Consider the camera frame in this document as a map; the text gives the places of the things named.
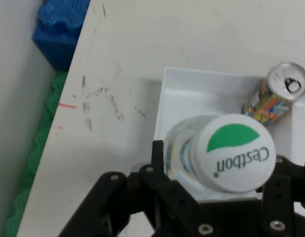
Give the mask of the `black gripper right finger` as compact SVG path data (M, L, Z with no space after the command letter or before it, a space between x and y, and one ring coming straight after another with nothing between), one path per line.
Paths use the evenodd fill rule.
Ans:
M305 164L297 165L277 156L275 168L262 187L261 229L264 237L305 237L305 217L294 211L298 202L305 209Z

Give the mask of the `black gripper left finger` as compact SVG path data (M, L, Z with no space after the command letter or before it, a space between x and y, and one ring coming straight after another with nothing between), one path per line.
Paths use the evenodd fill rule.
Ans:
M177 181L163 171L163 142L152 143L152 158L128 176L100 176L61 237L116 237L131 215L143 212L155 237L215 237L217 224Z

